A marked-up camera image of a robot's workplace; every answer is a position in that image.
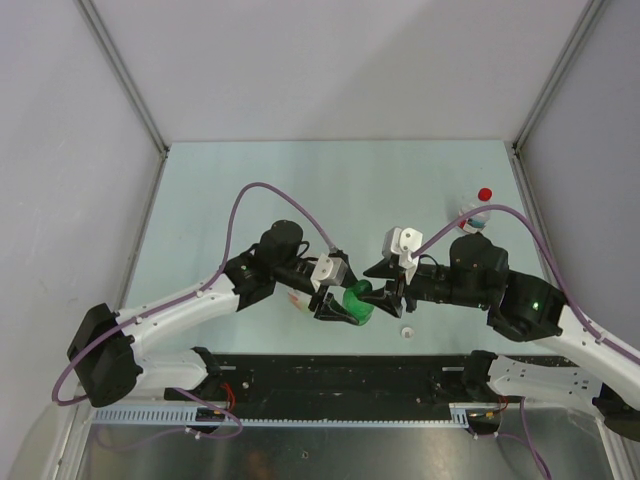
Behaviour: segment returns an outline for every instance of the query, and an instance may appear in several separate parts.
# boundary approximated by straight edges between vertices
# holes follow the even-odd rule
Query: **red bottle cap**
[[[478,192],[478,200],[482,202],[488,202],[489,200],[491,200],[491,195],[493,195],[493,192],[490,188],[482,188]]]

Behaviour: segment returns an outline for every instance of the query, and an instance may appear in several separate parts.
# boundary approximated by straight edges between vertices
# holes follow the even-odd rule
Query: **green object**
[[[342,306],[358,320],[362,326],[369,321],[373,314],[373,305],[358,300],[357,295],[373,291],[369,280],[360,280],[354,286],[347,288],[342,295]]]

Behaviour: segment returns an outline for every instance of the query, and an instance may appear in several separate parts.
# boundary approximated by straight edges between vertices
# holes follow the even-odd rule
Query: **perforated metal strip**
[[[199,407],[112,405],[96,411],[93,423],[100,425],[220,425],[219,421],[196,421]],[[247,427],[393,427],[393,428],[467,428],[464,408],[451,408],[451,420],[345,421],[345,420],[273,420],[242,418]],[[225,421],[223,425],[233,425]]]

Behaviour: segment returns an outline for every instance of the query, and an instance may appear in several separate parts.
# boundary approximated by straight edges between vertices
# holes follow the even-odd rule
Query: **plastic bottle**
[[[491,202],[491,195],[493,192],[488,188],[482,188],[478,192],[478,197],[471,202],[467,203],[460,209],[460,215],[467,213],[469,210],[473,210],[474,208],[482,207],[484,205],[489,205]],[[474,215],[473,217],[467,219],[464,222],[460,222],[458,225],[462,230],[466,233],[478,233],[481,232],[484,227],[487,225],[489,218],[491,217],[491,212],[482,212]]]

